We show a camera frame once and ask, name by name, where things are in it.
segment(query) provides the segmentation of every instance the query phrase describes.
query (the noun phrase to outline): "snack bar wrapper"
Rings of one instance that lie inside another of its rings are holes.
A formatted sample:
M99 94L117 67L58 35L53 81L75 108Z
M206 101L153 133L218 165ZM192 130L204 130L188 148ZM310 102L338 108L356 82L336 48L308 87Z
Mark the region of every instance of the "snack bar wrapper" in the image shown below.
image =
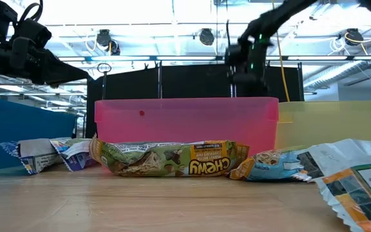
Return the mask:
M297 152L305 147L293 147L286 150L270 150L261 152L243 161L238 168L232 170L229 177L233 180L259 181L299 179L308 181L312 177L309 171L317 171L318 167L310 164L304 154Z
M90 155L124 177L216 177L247 158L249 147L233 141L111 144L93 138Z
M30 175L40 173L44 168L61 162L49 139L2 142L0 146L10 155L17 157Z
M50 139L70 171L79 171L97 163L90 157L90 141L91 139Z
M338 217L351 231L371 231L371 141L347 139L300 152L320 167L323 177L313 181Z

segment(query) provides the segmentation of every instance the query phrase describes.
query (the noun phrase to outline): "blue snack wrapper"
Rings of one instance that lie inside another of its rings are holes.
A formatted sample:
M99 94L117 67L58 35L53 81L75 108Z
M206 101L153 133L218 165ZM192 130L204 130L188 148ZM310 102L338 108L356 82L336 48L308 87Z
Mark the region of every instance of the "blue snack wrapper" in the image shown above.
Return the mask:
M91 139L70 138L50 140L70 171L79 171L97 163L90 157L90 141Z
M243 161L232 170L229 177L234 180L259 181L298 179L309 181L312 177L305 170L309 159L301 159L298 150L301 147L287 150L270 150L261 152Z

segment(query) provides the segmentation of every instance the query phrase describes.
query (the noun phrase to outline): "plastic bin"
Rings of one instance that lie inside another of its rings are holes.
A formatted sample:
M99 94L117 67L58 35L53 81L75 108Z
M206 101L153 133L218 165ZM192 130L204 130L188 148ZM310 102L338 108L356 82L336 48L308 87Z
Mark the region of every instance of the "plastic bin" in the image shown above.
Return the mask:
M276 148L371 140L371 101L286 102L279 111Z
M103 100L95 103L99 139L106 142L235 140L250 154L274 148L278 99Z

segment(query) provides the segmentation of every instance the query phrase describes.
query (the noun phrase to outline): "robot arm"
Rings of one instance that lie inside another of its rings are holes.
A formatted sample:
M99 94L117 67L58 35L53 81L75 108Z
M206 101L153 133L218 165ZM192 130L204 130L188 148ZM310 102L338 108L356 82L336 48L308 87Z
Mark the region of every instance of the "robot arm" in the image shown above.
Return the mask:
M35 15L25 19L35 6L39 7ZM0 1L0 74L50 86L90 78L87 72L61 62L44 48L51 39L51 32L37 22L42 10L43 2L40 0L40 4L30 5L18 21L17 12ZM6 41L10 23L15 33Z
M264 67L267 48L271 46L270 37L278 28L293 15L306 9L317 0L286 0L284 3L262 14L258 19L251 21L238 39L238 44L230 45L225 52L225 63L231 66L245 65L245 72L235 74L233 82L236 84L262 84L264 81ZM371 11L371 0L360 0L362 6Z

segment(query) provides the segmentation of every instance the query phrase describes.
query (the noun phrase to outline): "wooden table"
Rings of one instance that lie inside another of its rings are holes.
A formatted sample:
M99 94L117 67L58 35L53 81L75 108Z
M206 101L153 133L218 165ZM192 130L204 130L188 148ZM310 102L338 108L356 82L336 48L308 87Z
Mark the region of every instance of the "wooden table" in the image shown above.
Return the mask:
M0 171L0 231L349 231L315 184Z

